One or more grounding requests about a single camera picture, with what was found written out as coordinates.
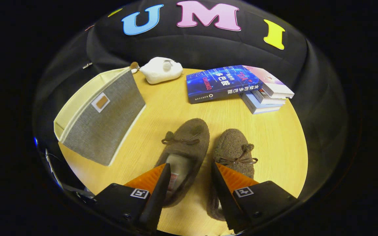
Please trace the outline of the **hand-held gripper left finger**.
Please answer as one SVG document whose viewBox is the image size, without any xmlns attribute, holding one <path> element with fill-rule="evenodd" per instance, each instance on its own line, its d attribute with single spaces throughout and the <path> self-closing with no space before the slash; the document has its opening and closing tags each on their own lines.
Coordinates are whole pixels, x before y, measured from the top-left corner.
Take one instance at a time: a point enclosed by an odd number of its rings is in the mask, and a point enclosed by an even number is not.
<svg viewBox="0 0 378 236">
<path fill-rule="evenodd" d="M 170 165 L 161 164 L 126 184 L 110 184 L 94 197 L 94 207 L 127 231 L 156 231 L 170 178 Z"/>
</svg>

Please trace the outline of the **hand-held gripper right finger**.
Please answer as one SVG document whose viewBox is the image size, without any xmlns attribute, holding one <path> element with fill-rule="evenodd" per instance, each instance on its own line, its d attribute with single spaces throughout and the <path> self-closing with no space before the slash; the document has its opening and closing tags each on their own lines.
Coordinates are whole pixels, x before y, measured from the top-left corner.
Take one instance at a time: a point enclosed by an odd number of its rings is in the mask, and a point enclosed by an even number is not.
<svg viewBox="0 0 378 236">
<path fill-rule="evenodd" d="M 273 181 L 259 183 L 219 163 L 212 164 L 212 181 L 227 226 L 236 234 L 263 227 L 298 203 Z"/>
</svg>

